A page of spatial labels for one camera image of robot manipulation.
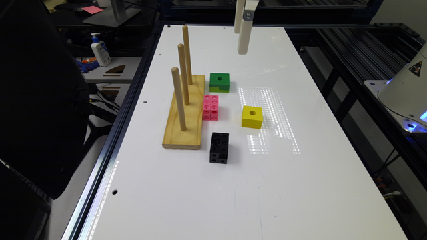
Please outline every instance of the pink lego block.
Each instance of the pink lego block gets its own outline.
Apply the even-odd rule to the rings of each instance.
[[[203,100],[203,120],[218,120],[218,96],[205,95]]]

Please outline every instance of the wooden base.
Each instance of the wooden base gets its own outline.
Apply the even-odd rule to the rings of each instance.
[[[189,105],[184,105],[187,130],[181,131],[179,126],[179,116],[174,93],[163,137],[162,145],[166,149],[200,149],[205,75],[193,75],[192,79],[193,85],[188,86]]]

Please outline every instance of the black lego block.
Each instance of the black lego block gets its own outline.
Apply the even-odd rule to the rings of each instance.
[[[212,133],[210,163],[227,164],[228,158],[228,133]]]

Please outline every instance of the cube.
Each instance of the cube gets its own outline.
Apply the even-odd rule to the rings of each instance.
[[[203,120],[217,121],[218,120],[218,96],[205,95],[203,99]]]
[[[227,164],[228,158],[228,133],[212,133],[210,163]]]
[[[261,129],[262,120],[261,107],[243,106],[242,127]]]
[[[230,74],[211,73],[209,91],[213,93],[228,93],[230,91]]]

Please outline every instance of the bottle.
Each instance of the bottle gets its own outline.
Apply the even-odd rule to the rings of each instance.
[[[103,41],[98,39],[100,33],[91,33],[92,41],[91,48],[95,54],[96,59],[98,60],[99,66],[107,67],[111,63],[111,57],[109,57],[107,47]]]

